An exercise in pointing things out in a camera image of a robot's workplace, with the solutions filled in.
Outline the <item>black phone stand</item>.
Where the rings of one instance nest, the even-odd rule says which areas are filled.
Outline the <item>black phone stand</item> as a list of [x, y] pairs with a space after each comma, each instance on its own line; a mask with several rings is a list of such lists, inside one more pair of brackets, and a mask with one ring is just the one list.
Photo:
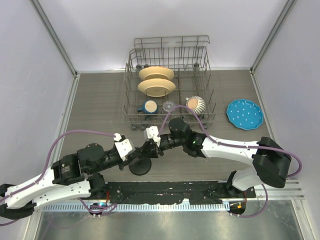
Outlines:
[[152, 167], [152, 161], [150, 158], [140, 159], [134, 163], [129, 164], [129, 170], [136, 176], [143, 176], [147, 174]]

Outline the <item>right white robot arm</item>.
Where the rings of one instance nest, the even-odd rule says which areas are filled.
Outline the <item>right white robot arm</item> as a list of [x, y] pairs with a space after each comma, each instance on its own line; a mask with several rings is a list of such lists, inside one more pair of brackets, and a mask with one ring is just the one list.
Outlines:
[[233, 198], [257, 185], [281, 189], [286, 185], [292, 158], [272, 139], [259, 141], [234, 141], [216, 138], [193, 131], [182, 118], [169, 121], [169, 134], [161, 134], [157, 126], [147, 127], [144, 138], [155, 148], [158, 157], [164, 151], [182, 147], [193, 158], [221, 158], [248, 165], [233, 171], [226, 184], [226, 193]]

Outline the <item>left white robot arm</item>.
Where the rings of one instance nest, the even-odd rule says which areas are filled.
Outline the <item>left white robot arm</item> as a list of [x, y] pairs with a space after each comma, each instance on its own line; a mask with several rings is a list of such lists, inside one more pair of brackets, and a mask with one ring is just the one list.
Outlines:
[[91, 143], [76, 153], [65, 155], [49, 167], [42, 177], [35, 177], [20, 185], [3, 184], [0, 195], [3, 204], [0, 216], [9, 220], [29, 217], [33, 212], [54, 202], [81, 198], [102, 199], [108, 190], [101, 171], [114, 166], [132, 166], [132, 161], [151, 162], [163, 155], [163, 151], [149, 142], [129, 151], [121, 158], [117, 148], [105, 151], [97, 143]]

